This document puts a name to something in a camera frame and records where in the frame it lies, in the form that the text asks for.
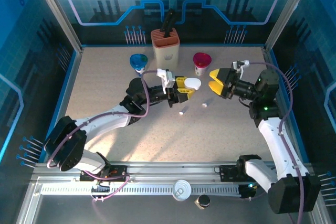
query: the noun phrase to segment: table surface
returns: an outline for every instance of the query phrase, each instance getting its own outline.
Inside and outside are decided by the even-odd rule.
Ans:
[[[176,75],[196,77],[193,56],[211,55],[209,70],[230,67],[232,61],[263,61],[258,47],[180,47]],[[149,69],[155,69],[151,47],[86,48],[67,108],[73,119],[109,110],[125,96],[129,82],[137,74],[129,64],[132,54],[145,54]],[[243,80],[255,82],[262,65],[250,66]],[[161,79],[147,74],[148,86]],[[110,161],[235,161],[239,155],[257,154],[271,161],[267,144],[238,98],[224,100],[208,87],[208,72],[200,77],[201,88],[192,99],[169,108],[167,102],[151,107],[149,115],[135,124],[102,134],[86,144]],[[179,112],[185,108],[184,115]]]

